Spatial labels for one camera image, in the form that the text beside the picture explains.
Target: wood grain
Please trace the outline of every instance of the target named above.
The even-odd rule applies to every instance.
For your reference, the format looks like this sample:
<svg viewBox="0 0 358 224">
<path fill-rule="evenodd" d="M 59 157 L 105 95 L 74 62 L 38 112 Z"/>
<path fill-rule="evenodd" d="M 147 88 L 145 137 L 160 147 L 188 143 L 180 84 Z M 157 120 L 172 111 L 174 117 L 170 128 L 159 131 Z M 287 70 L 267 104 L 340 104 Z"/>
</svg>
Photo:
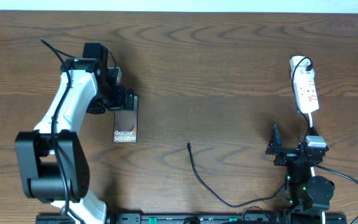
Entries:
<svg viewBox="0 0 358 224">
<path fill-rule="evenodd" d="M 87 114 L 80 134 L 91 188 L 117 211 L 241 212 L 197 182 L 187 141 L 202 178 L 228 202 L 275 192 L 285 169 L 264 154 L 271 128 L 278 124 L 288 146 L 305 131 L 289 80 L 296 54 L 315 64 L 314 123 L 330 146 L 323 164 L 358 179 L 358 15 L 1 11 L 0 223 L 58 212 L 25 198 L 14 150 L 16 134 L 40 121 L 60 83 L 59 61 L 40 37 L 73 55 L 84 42 L 102 42 L 139 94 L 137 144 L 111 142 L 112 113 Z M 336 184 L 330 211 L 356 217 L 358 186 L 317 173 Z"/>
</svg>

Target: power strip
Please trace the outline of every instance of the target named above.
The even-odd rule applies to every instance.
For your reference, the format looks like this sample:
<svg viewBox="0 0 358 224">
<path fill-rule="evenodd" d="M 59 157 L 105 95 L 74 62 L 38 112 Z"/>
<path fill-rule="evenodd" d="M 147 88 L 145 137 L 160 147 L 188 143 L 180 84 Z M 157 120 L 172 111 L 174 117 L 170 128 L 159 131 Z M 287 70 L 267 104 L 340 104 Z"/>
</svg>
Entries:
<svg viewBox="0 0 358 224">
<path fill-rule="evenodd" d="M 290 60 L 291 78 L 294 75 L 296 65 L 304 58 L 304 56 L 294 56 Z M 296 68 L 295 77 L 293 79 L 293 87 L 295 91 L 296 102 L 302 113 L 310 114 L 318 110 L 318 99 L 316 85 L 314 84 L 314 69 L 306 71 L 306 67 L 312 63 L 309 59 L 304 59 Z"/>
</svg>

